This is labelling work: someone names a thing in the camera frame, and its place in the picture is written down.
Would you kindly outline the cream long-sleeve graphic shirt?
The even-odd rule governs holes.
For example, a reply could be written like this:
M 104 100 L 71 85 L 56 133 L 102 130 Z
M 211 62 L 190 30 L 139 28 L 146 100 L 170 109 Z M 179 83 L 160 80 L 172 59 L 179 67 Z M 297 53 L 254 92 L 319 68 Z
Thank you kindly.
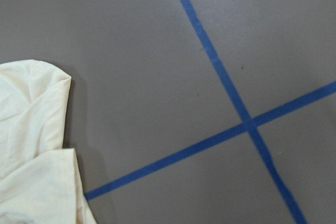
M 63 148 L 70 85 L 44 61 L 1 64 L 1 223 L 95 223 Z

